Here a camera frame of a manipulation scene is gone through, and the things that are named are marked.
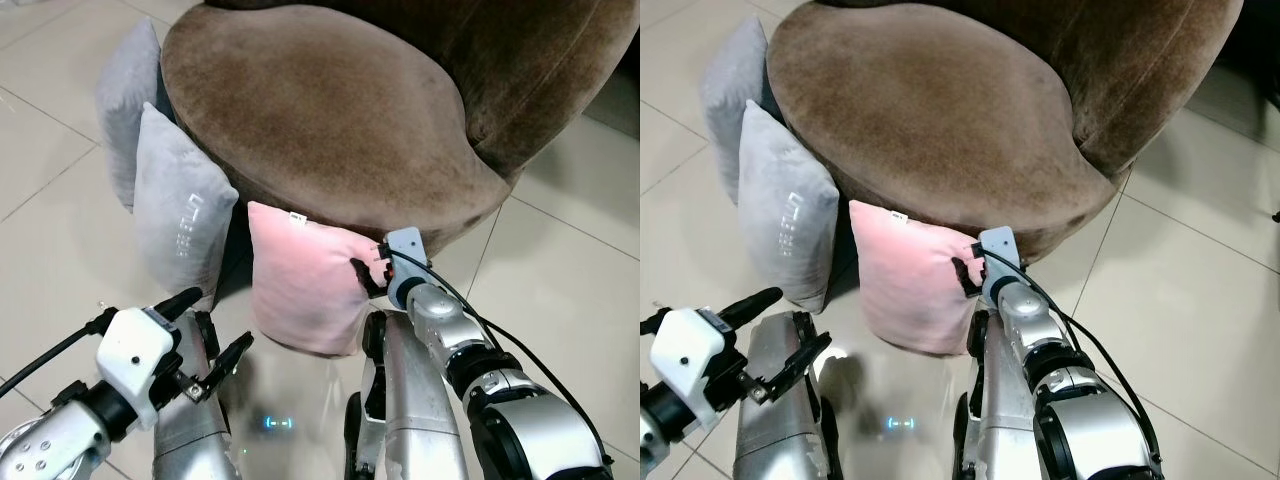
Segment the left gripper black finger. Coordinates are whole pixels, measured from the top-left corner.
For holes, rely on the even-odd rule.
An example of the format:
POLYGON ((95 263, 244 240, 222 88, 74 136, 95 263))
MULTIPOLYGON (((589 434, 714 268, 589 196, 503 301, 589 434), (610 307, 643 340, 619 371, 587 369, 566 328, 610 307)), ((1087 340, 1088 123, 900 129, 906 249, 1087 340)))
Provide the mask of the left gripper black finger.
POLYGON ((781 288, 769 287, 724 307, 718 312, 718 317, 728 326, 744 326, 782 297, 781 288))
POLYGON ((795 387, 805 375, 805 371, 815 362, 817 357, 828 348, 831 342, 832 337, 829 333, 801 335, 797 351, 785 360, 780 372, 771 380, 759 380, 755 387, 755 402, 764 404, 765 402, 777 401, 795 387))
POLYGON ((169 300, 156 303, 150 310, 166 321, 174 321, 196 305, 202 297, 204 292, 200 288, 187 288, 169 300))
POLYGON ((244 333, 232 342, 215 360, 205 378, 195 380, 195 399, 206 401, 212 397, 225 380, 236 371, 244 352, 252 346, 253 334, 244 333))

